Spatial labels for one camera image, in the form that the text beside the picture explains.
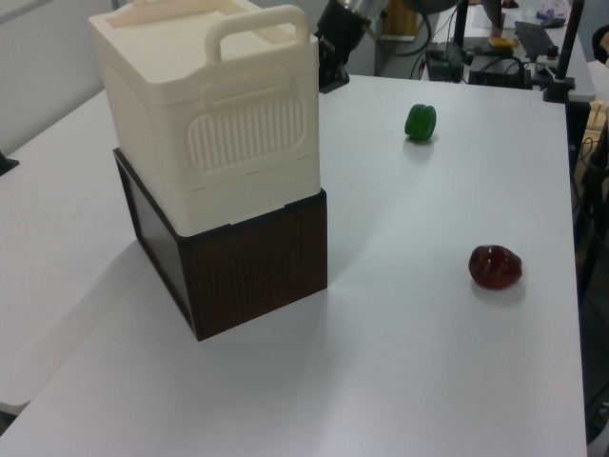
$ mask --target equipment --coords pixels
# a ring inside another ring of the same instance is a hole
[[[402,0],[403,4],[423,16],[448,10],[460,0]],[[388,0],[329,0],[315,36],[319,39],[320,92],[328,93],[349,82],[344,69],[349,53],[358,47],[366,29],[381,15]],[[431,38],[431,27],[427,32]]]
[[[532,62],[537,61],[540,55],[548,55],[548,50],[554,46],[554,43],[542,26],[520,21],[516,21],[515,25],[516,34],[526,51],[526,56]]]

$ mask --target black cable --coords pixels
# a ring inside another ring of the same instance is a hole
[[[431,24],[429,23],[429,18],[427,17],[427,14],[423,13],[423,12],[421,13],[421,16],[422,16],[422,20],[425,23],[425,26],[427,27],[427,38],[425,39],[425,42],[423,43],[423,45],[420,48],[418,48],[417,50],[412,50],[409,52],[394,52],[385,47],[381,37],[378,36],[376,33],[374,33],[374,31],[372,31],[372,29],[370,27],[366,27],[365,31],[367,31],[368,34],[370,36],[372,36],[372,39],[374,40],[374,42],[377,44],[379,49],[382,50],[383,52],[386,52],[387,54],[392,55],[393,57],[411,57],[413,55],[418,54],[425,48],[427,48],[429,43],[431,43],[432,29],[431,29]]]
[[[436,35],[437,35],[438,33],[440,33],[440,32],[441,32],[441,31],[444,29],[444,27],[446,27],[446,26],[448,25],[448,23],[452,23],[453,17],[455,16],[455,13],[456,13],[456,12],[457,12],[457,10],[454,10],[454,11],[453,11],[453,12],[450,14],[450,16],[448,16],[448,19],[446,20],[446,22],[444,22],[444,24],[443,24],[443,25],[442,25],[442,26],[441,26],[439,29],[437,29],[437,30],[436,30],[436,32],[434,33],[433,38],[435,38],[435,37],[436,37]]]
[[[518,57],[514,57],[513,55],[510,55],[510,56],[506,55],[503,57],[499,57],[495,60],[490,61],[488,64],[486,64],[484,67],[482,67],[481,69],[479,69],[477,71],[474,83],[480,82],[481,76],[484,74],[485,71],[488,71],[488,69],[490,69],[492,66],[494,66],[495,64],[498,64],[499,62],[501,62],[503,60],[514,60],[519,65],[519,67],[523,68],[523,66],[522,66],[523,63]]]
[[[588,151],[584,153],[583,147],[584,147],[584,145],[586,145],[588,143],[590,143],[590,147],[588,148]],[[590,136],[586,137],[581,142],[580,156],[578,157],[578,162],[581,161],[586,167],[589,166],[585,159],[592,153],[592,151],[594,150],[594,145],[596,143],[598,143],[598,141],[593,140]]]
[[[415,74],[415,68],[417,67],[417,62],[419,62],[419,59],[421,58],[422,55],[425,54],[425,51],[422,51],[417,58],[415,59],[415,63],[412,66],[412,70],[410,71],[410,79],[412,79],[412,75]]]

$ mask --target wooden box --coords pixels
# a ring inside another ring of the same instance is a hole
[[[325,191],[236,225],[178,235],[116,149],[137,237],[199,341],[327,287]]]

